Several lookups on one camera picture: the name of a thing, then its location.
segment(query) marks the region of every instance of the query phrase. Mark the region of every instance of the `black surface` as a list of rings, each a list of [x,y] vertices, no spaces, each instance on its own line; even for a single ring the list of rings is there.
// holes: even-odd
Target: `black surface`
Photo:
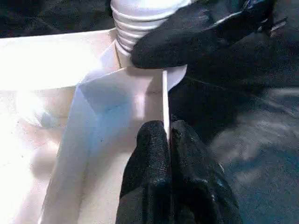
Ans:
[[[114,27],[110,0],[1,0],[0,38]]]
[[[169,97],[223,165],[245,224],[299,220],[299,2],[282,6],[282,33],[189,64]]]

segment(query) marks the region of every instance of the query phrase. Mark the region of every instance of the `black glove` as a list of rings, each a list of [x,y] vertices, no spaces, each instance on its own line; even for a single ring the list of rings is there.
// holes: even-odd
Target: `black glove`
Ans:
[[[234,44],[261,26],[271,26],[274,0],[206,2],[179,9],[141,38],[131,52],[134,66],[164,68],[191,63]]]
[[[242,222],[221,167],[194,130],[174,122],[169,151],[162,122],[150,121],[125,168],[116,223]]]

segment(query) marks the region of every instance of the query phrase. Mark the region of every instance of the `gloved finger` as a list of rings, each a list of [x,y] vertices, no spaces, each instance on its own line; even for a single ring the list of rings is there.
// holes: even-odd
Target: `gloved finger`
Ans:
[[[131,60],[139,68],[165,68],[197,61],[256,31],[271,14],[273,0],[230,14],[226,1],[199,1],[179,9],[133,47]]]
[[[125,168],[116,223],[168,223],[171,214],[166,133],[161,121],[150,121],[139,130],[137,146]]]
[[[198,58],[197,54],[216,50],[213,32],[201,32],[213,23],[209,11],[198,2],[179,9],[137,42],[131,52],[133,65],[146,69],[179,66]]]
[[[221,167],[184,121],[171,126],[171,168],[177,200],[190,208],[197,223],[242,223]]]

